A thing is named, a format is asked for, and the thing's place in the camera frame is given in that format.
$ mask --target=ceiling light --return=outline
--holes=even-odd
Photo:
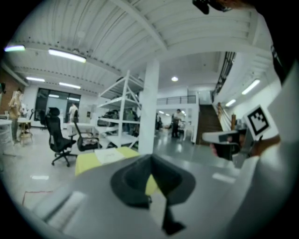
[[[63,85],[63,86],[68,86],[68,87],[76,88],[76,89],[81,89],[81,86],[74,85],[74,84],[67,84],[67,83],[62,83],[62,82],[59,82],[59,84]]]
[[[261,81],[259,79],[255,79],[252,84],[242,92],[242,95],[246,95],[249,91],[251,91],[254,87],[256,87]]]
[[[68,58],[68,59],[82,62],[82,63],[86,62],[86,58],[84,58],[84,57],[77,56],[77,55],[74,55],[74,54],[71,54],[68,52],[64,52],[64,51],[60,51],[60,50],[49,49],[49,54],[53,55],[53,56],[61,56],[61,57]]]
[[[5,47],[4,51],[18,51],[18,50],[25,50],[25,47],[23,45],[18,45],[18,46],[9,46]]]
[[[59,98],[59,95],[49,95],[49,97],[53,97],[53,98]]]
[[[77,98],[72,98],[72,97],[69,97],[68,99],[69,99],[69,100],[73,100],[73,101],[80,101],[79,99],[77,99]]]
[[[235,99],[232,99],[231,101],[229,101],[225,106],[226,107],[229,107],[229,106],[231,106],[232,104],[234,104],[235,103]]]
[[[40,82],[45,82],[44,79],[40,79],[40,78],[35,78],[35,77],[26,77],[27,80],[34,80],[34,81],[40,81]]]

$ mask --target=ceiling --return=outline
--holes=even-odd
[[[5,60],[21,77],[46,83],[81,86],[97,95],[145,63],[160,60],[159,87],[216,83],[221,52],[269,55],[258,41],[255,10],[202,14],[191,0],[46,0],[20,25],[11,44],[26,51],[9,52]],[[78,52],[79,63],[48,54],[48,49]]]

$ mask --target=floor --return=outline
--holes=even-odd
[[[24,146],[16,144],[17,156],[0,155],[4,169],[0,174],[1,178],[11,198],[20,204],[23,203],[24,195],[27,195],[27,200],[33,200],[33,198],[36,201],[41,200],[40,197],[43,194],[46,195],[47,192],[55,190],[75,177],[76,159],[69,158],[71,165],[69,168],[64,160],[58,160],[55,166],[52,166],[51,161],[55,157],[54,152],[49,148],[48,131],[33,128],[31,132],[33,143],[28,139]],[[81,154],[82,152],[79,152],[75,144],[72,153]],[[154,153],[205,165],[232,167],[230,162],[212,155],[209,147],[193,145],[190,137],[187,137],[186,141],[173,139],[168,130],[156,134]],[[34,197],[36,192],[43,193],[40,193],[39,197]]]

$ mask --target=office chair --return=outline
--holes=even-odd
[[[79,139],[78,139],[78,142],[77,142],[78,149],[81,152],[83,152],[83,151],[86,151],[86,150],[95,150],[95,149],[102,148],[102,146],[99,143],[99,139],[98,138],[90,138],[90,137],[85,137],[84,138],[84,137],[82,137],[82,134],[84,134],[84,133],[80,132],[77,123],[78,123],[78,111],[76,110],[75,114],[74,114],[74,124],[75,124],[76,130],[77,130],[77,132],[79,134]],[[97,143],[96,144],[87,144],[88,140],[96,140]]]
[[[71,148],[73,144],[76,143],[75,140],[73,140],[73,136],[76,134],[70,135],[69,139],[65,139],[62,136],[61,128],[60,128],[60,118],[58,115],[60,114],[60,111],[57,108],[50,108],[48,115],[45,117],[45,122],[48,128],[48,131],[50,133],[49,138],[49,145],[50,148],[55,152],[55,157],[58,155],[56,159],[52,161],[52,165],[54,165],[54,162],[60,158],[65,158],[67,164],[66,166],[69,167],[70,163],[67,160],[67,156],[77,156],[71,154],[71,151],[67,151],[67,148]]]
[[[44,126],[44,128],[42,128],[42,130],[46,129],[46,114],[45,114],[45,111],[44,110],[41,110],[39,112],[39,118],[40,118],[40,122],[41,122],[41,125]]]

